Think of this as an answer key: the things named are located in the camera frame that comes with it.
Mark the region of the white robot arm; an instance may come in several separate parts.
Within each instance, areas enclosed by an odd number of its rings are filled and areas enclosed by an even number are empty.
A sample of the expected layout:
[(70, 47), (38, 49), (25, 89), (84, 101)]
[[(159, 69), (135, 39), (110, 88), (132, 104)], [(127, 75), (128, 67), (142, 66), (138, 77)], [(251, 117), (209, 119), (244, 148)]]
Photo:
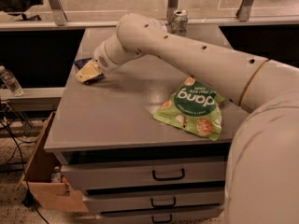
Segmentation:
[(154, 55), (249, 112), (227, 161), (225, 224), (299, 223), (299, 69), (171, 35), (127, 14), (77, 73), (80, 82)]

